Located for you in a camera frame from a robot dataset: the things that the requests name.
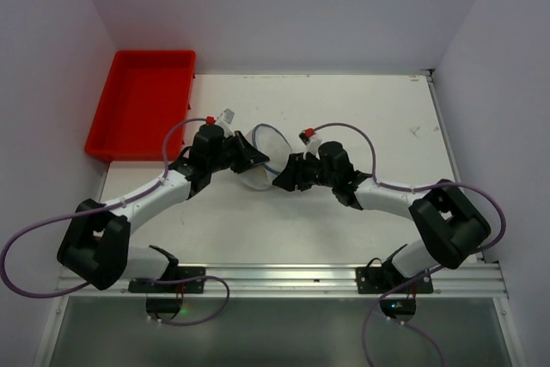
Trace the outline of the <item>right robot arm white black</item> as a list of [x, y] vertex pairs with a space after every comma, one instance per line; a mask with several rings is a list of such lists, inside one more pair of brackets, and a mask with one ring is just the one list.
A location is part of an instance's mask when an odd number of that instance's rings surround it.
[[367, 271], [368, 278], [388, 290], [436, 266], [458, 268], [491, 234], [489, 223], [453, 182], [440, 180], [439, 187], [420, 192], [385, 187], [375, 183], [372, 174], [356, 170], [337, 142], [322, 144], [316, 156], [289, 155], [272, 184], [287, 192], [328, 187], [346, 207], [412, 220], [420, 239], [398, 248], [379, 268]]

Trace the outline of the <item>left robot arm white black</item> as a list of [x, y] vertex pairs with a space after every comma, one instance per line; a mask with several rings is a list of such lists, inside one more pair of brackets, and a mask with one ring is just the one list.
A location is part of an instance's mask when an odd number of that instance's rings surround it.
[[218, 171], [242, 174], [269, 162], [241, 132], [227, 135], [220, 125], [203, 125], [192, 145], [152, 182], [105, 204], [87, 199], [78, 205], [57, 260], [103, 291], [122, 278], [175, 285], [179, 261], [157, 246], [133, 248], [131, 236], [165, 210], [188, 201]]

